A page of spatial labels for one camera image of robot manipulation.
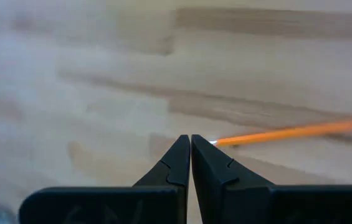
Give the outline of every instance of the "thin orange cable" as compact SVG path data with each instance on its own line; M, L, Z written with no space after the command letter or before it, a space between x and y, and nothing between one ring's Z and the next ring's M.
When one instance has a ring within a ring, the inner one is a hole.
M315 124L296 128L281 129L260 134L248 134L233 138L218 139L212 141L217 146L229 146L238 144L249 144L255 142L274 141L286 138L297 138L302 136L319 136L331 133L342 133L352 131L352 119L336 123Z

